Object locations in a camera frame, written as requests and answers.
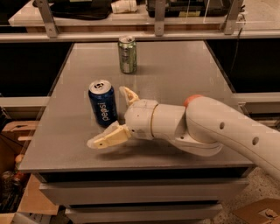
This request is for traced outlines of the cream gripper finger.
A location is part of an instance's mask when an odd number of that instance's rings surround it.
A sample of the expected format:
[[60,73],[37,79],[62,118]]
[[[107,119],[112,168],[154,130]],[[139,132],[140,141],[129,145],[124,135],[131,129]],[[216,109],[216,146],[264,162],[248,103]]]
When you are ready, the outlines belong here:
[[126,104],[128,106],[132,105],[134,102],[139,101],[138,95],[128,87],[121,86],[119,87],[119,91],[121,95],[124,97]]
[[89,139],[87,146],[91,149],[105,149],[122,144],[130,138],[131,133],[125,124],[113,122],[101,134]]

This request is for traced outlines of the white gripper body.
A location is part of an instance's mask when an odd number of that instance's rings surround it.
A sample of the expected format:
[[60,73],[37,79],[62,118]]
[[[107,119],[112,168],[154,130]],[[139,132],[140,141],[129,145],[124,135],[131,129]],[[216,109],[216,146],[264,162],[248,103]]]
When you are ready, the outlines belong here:
[[153,139],[151,121],[157,105],[157,101],[142,99],[128,107],[124,114],[125,124],[134,138]]

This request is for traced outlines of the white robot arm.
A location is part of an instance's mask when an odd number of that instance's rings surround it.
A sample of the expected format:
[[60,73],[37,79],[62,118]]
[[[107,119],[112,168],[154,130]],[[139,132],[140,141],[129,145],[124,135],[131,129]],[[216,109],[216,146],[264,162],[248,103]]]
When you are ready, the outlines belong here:
[[280,179],[279,131],[199,94],[188,97],[182,106],[175,106],[141,99],[127,87],[121,87],[120,92],[128,105],[125,124],[113,122],[88,140],[88,147],[104,149],[131,137],[164,139],[182,151],[211,157],[227,146]]

